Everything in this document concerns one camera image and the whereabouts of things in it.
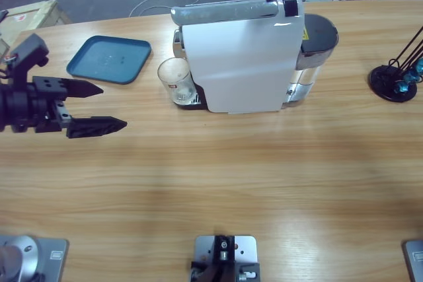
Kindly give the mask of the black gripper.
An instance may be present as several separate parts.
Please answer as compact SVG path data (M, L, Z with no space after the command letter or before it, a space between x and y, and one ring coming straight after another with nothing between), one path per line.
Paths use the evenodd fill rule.
M14 133L32 128L36 133L67 128L69 139L99 137L115 133L127 122L111 116L73 118L67 111L66 98L86 98L104 91L85 80L57 77L33 77L21 90L1 84L1 131L7 126Z

